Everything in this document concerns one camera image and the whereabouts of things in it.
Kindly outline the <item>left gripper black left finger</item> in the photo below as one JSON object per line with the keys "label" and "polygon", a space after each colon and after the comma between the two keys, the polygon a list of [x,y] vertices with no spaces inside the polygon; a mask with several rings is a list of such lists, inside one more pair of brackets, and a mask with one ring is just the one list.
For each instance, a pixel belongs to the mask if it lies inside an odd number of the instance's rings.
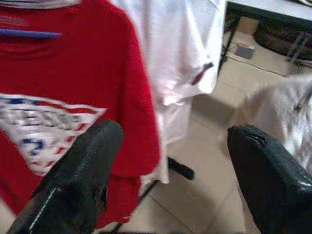
{"label": "left gripper black left finger", "polygon": [[122,127],[103,120],[80,135],[51,168],[9,234],[91,234],[106,205],[109,173]]}

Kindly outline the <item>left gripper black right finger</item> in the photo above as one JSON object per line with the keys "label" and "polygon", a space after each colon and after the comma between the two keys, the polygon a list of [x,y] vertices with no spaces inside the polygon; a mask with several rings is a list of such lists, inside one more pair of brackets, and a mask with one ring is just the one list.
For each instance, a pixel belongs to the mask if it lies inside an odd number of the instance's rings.
{"label": "left gripper black right finger", "polygon": [[237,180],[262,234],[312,232],[312,177],[279,140],[253,125],[228,129]]}

